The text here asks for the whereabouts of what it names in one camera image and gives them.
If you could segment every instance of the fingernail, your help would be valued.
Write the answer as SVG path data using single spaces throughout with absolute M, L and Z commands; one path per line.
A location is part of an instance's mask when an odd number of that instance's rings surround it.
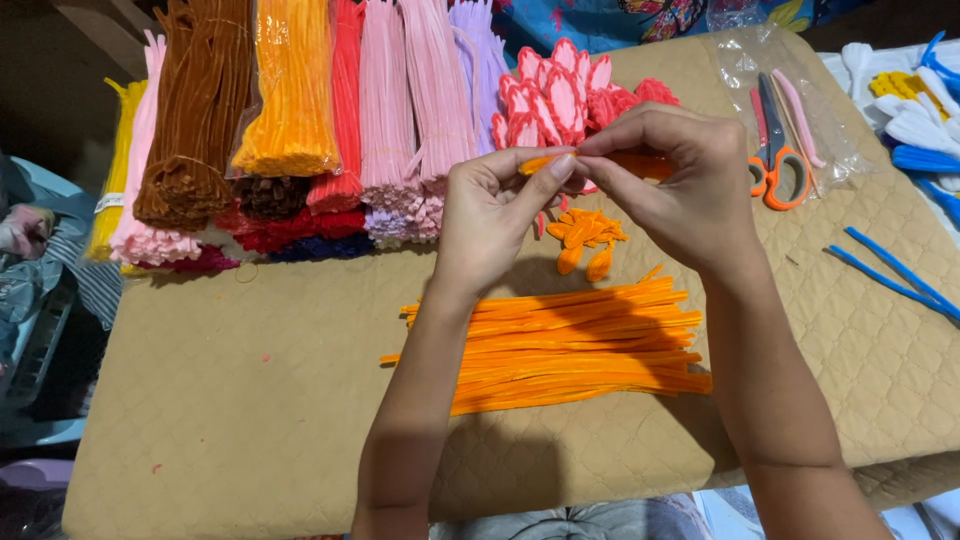
M 573 174 L 573 167 L 577 164 L 577 160 L 573 158 L 570 154 L 563 154 L 562 156 L 553 160 L 550 163 L 550 174 L 553 175 L 553 178 L 566 182 L 570 175 Z

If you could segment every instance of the right hand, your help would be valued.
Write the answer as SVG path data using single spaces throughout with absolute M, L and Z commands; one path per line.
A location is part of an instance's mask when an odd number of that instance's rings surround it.
M 675 168 L 647 184 L 601 156 L 646 146 Z M 741 123 L 645 102 L 580 145 L 586 173 L 670 257 L 701 275 L 736 272 L 763 256 L 754 226 Z

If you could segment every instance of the scissors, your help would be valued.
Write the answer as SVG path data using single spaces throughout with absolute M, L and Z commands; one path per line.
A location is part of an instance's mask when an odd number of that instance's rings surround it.
M 763 195 L 763 202 L 768 207 L 783 211 L 804 201 L 810 189 L 810 165 L 786 143 L 783 124 L 777 112 L 777 100 L 770 84 L 769 76 L 760 73 L 759 101 L 762 110 L 756 111 L 756 117 L 761 124 L 760 142 L 766 133 L 767 143 L 760 147 L 756 156 L 750 158 L 750 174 L 753 176 L 750 194 L 754 197 Z

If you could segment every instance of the striped cloth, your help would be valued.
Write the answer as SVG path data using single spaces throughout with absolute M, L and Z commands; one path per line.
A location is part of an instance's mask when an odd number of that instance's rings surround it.
M 84 245 L 58 234 L 60 226 L 54 229 L 54 235 L 47 242 L 47 251 L 43 255 L 62 262 L 77 278 L 80 288 L 80 302 L 87 311 L 100 319 L 105 331 L 113 328 L 123 282 L 120 279 L 120 263 L 91 263 L 83 259 Z

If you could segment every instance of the orange scissors handle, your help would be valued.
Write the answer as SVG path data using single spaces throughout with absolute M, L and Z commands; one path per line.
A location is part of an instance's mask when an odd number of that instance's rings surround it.
M 767 188 L 767 167 L 757 156 L 749 159 L 748 166 L 753 180 L 750 184 L 750 196 L 759 197 Z
M 780 187 L 780 180 L 785 179 L 785 168 L 791 169 L 794 184 L 787 191 L 788 196 L 781 198 L 778 194 L 778 188 Z M 792 209 L 804 201 L 806 193 L 810 189 L 810 164 L 806 162 L 803 156 L 784 144 L 774 157 L 774 167 L 767 174 L 767 184 L 763 202 L 774 210 Z

